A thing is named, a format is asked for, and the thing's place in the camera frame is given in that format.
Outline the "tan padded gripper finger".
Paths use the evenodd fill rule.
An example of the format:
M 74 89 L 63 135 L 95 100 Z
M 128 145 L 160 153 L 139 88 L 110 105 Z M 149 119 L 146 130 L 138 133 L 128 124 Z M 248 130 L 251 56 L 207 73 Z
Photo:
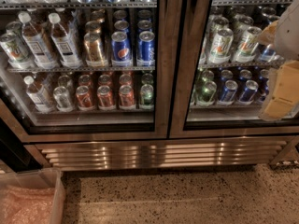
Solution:
M 287 61 L 278 69 L 269 70 L 269 93 L 259 118 L 276 121 L 284 118 L 299 103 L 299 62 Z

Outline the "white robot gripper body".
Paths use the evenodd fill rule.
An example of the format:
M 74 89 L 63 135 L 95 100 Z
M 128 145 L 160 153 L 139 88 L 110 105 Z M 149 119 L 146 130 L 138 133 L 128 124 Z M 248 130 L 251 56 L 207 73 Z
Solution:
M 299 60 L 299 0 L 293 0 L 280 16 L 274 44 L 278 55 Z

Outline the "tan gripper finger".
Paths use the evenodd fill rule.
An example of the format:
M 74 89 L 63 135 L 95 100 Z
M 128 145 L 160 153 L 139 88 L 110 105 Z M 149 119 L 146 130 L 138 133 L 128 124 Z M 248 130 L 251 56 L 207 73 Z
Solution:
M 261 45 L 266 46 L 275 43 L 277 25 L 278 21 L 273 21 L 262 30 L 262 32 L 258 35 L 258 42 Z

